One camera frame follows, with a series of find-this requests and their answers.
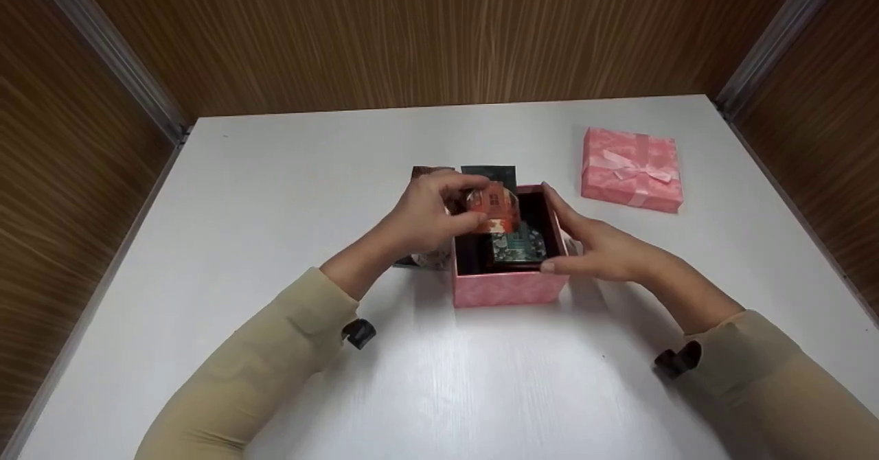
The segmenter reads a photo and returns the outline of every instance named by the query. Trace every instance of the wooden backdrop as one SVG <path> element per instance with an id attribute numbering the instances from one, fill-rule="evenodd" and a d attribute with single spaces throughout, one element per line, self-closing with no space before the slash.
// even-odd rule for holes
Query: wooden backdrop
<path id="1" fill-rule="evenodd" d="M 715 95 L 784 0 L 98 0 L 190 117 Z"/>
<path id="2" fill-rule="evenodd" d="M 879 0 L 831 0 L 738 117 L 879 313 Z"/>
<path id="3" fill-rule="evenodd" d="M 172 146 L 50 0 L 0 0 L 0 451 Z"/>

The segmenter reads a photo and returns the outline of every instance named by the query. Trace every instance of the sleeve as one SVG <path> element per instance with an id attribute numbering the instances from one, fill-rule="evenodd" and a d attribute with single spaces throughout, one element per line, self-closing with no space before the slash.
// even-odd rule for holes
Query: sleeve
<path id="1" fill-rule="evenodd" d="M 879 420 L 780 329 L 751 310 L 704 334 L 692 375 L 753 424 L 779 458 L 879 458 Z"/>
<path id="2" fill-rule="evenodd" d="M 336 356 L 357 307 L 319 269 L 305 272 L 170 398 L 135 460 L 242 458 L 282 397 Z"/>

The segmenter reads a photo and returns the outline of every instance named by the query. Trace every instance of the white table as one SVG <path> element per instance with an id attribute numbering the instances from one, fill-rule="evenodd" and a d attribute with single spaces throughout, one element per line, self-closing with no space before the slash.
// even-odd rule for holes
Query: white table
<path id="1" fill-rule="evenodd" d="M 678 216 L 578 195 L 583 126 L 674 137 Z M 879 334 L 704 96 L 200 119 L 21 458 L 132 457 L 224 338 L 376 223 L 412 165 L 517 165 L 581 212 L 675 251 L 796 339 L 879 413 Z M 651 371 L 674 345 L 643 289 L 454 310 L 437 273 L 391 269 L 379 335 L 283 404 L 253 458 L 725 458 Z"/>

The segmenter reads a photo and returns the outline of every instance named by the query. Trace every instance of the human hand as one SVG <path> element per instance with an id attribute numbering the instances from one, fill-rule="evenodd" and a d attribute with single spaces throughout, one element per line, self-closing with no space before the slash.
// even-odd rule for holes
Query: human hand
<path id="1" fill-rule="evenodd" d="M 482 175 L 463 175 L 439 170 L 409 182 L 402 197 L 376 230 L 389 238 L 400 256 L 428 253 L 449 238 L 473 231 L 487 216 L 468 211 L 449 215 L 443 200 L 454 198 L 462 189 L 483 189 L 489 179 Z"/>
<path id="2" fill-rule="evenodd" d="M 543 193 L 556 211 L 562 229 L 586 248 L 581 256 L 559 256 L 543 261 L 540 271 L 544 273 L 644 283 L 657 266 L 672 257 L 667 251 L 605 222 L 580 215 L 546 182 Z"/>

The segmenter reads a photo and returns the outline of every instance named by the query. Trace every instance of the pink ribbon bow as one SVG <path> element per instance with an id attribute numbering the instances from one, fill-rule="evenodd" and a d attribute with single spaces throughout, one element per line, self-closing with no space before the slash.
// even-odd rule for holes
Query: pink ribbon bow
<path id="1" fill-rule="evenodd" d="M 602 150 L 602 156 L 607 160 L 605 165 L 609 165 L 605 168 L 613 170 L 613 175 L 616 175 L 621 181 L 631 179 L 632 176 L 638 175 L 638 173 L 646 173 L 650 178 L 656 179 L 663 184 L 668 184 L 674 179 L 674 174 L 671 172 L 663 171 L 652 165 L 638 165 L 638 163 L 627 159 L 627 157 L 621 157 L 613 151 Z"/>

